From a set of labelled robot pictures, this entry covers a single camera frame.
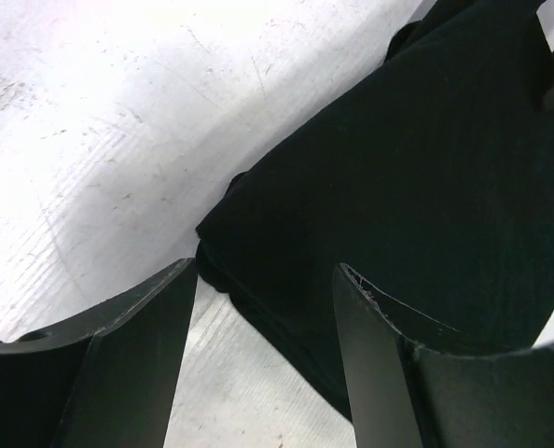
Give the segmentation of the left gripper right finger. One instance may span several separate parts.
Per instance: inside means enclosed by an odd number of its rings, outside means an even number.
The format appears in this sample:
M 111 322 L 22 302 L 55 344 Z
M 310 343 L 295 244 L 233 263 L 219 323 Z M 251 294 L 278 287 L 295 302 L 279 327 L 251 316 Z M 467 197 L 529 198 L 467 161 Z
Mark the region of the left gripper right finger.
M 554 342 L 505 352 L 333 274 L 339 346 L 360 447 L 554 447 Z

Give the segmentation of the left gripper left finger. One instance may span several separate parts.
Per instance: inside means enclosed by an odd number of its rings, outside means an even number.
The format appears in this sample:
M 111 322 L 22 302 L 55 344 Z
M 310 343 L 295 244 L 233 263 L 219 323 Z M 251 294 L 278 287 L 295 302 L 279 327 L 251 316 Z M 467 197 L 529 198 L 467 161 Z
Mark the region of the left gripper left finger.
M 180 259 L 56 324 L 0 341 L 0 447 L 160 447 L 197 273 Z

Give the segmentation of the black t shirt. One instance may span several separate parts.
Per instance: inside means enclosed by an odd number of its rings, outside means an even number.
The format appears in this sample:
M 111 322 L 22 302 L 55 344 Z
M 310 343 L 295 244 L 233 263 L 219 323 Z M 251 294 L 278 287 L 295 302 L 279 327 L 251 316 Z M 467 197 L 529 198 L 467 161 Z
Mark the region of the black t shirt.
M 533 344 L 554 310 L 554 58 L 536 1 L 438 1 L 382 65 L 198 225 L 201 278 L 341 415 L 341 263 L 458 332 Z

